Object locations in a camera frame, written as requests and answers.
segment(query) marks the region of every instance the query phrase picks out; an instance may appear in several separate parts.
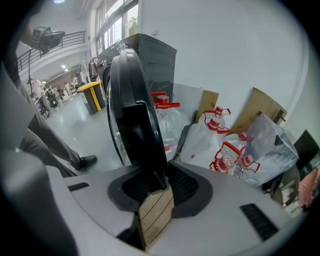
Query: yellow trash bin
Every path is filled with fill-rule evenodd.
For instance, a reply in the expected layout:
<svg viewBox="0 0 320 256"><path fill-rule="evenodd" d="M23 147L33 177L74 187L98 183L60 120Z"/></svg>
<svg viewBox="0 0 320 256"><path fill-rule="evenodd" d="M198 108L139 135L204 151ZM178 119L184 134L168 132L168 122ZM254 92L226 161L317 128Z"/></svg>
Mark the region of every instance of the yellow trash bin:
<svg viewBox="0 0 320 256"><path fill-rule="evenodd" d="M91 115L94 115L106 106L100 83L102 83L102 81L90 82L79 87L77 90L81 95L86 109Z"/></svg>

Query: gray floor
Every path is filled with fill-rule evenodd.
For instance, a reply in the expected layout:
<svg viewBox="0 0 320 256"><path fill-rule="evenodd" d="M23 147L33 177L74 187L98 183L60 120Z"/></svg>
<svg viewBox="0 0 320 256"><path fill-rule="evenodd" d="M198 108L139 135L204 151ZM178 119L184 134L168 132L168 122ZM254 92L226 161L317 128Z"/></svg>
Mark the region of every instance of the gray floor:
<svg viewBox="0 0 320 256"><path fill-rule="evenodd" d="M111 138L106 108L90 115L81 96L76 95L65 103L60 102L46 122L80 157L97 156L97 163L85 173L100 173L122 166Z"/></svg>

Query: balcony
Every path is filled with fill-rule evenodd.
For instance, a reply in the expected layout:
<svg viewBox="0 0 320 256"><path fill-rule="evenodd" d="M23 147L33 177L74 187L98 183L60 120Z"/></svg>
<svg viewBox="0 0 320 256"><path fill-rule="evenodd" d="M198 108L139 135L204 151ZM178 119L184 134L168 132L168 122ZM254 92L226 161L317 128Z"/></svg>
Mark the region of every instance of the balcony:
<svg viewBox="0 0 320 256"><path fill-rule="evenodd" d="M62 57L83 52L88 49L86 42L86 31L79 31L66 34L61 43L50 49L46 54L42 54L40 50L32 49L30 54L30 72L35 72L39 68L54 62ZM18 71L20 79L23 80L28 75L29 51L17 58Z"/></svg>

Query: white wall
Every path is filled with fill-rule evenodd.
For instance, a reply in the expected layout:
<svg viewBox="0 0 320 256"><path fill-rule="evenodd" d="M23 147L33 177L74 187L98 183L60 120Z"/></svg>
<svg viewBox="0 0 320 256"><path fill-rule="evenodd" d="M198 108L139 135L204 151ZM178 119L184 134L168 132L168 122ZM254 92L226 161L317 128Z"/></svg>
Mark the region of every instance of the white wall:
<svg viewBox="0 0 320 256"><path fill-rule="evenodd" d="M52 30L62 30L66 34L86 31L87 20L79 19L81 4L81 0L66 0L59 4L46 0L40 12L30 19L30 26L32 29L37 26L51 27ZM29 46L20 43L16 55L19 57L29 49Z"/></svg>
<svg viewBox="0 0 320 256"><path fill-rule="evenodd" d="M294 143L301 134L308 130L320 146L320 60L316 51L311 48L309 68L301 96L283 128Z"/></svg>
<svg viewBox="0 0 320 256"><path fill-rule="evenodd" d="M141 31L177 49L174 82L219 93L231 126L253 87L292 110L308 55L296 20L275 1L140 0Z"/></svg>

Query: black shoe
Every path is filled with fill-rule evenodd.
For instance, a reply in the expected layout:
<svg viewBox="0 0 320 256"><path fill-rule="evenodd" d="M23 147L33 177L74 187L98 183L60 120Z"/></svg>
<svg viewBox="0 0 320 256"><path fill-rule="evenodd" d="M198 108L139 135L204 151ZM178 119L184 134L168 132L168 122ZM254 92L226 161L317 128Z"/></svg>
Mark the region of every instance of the black shoe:
<svg viewBox="0 0 320 256"><path fill-rule="evenodd" d="M84 157L79 157L79 159L80 159L79 165L74 166L74 169L76 169L77 171L79 171L83 168L89 167L97 161L97 157L95 155L88 155L88 156L84 156Z"/></svg>

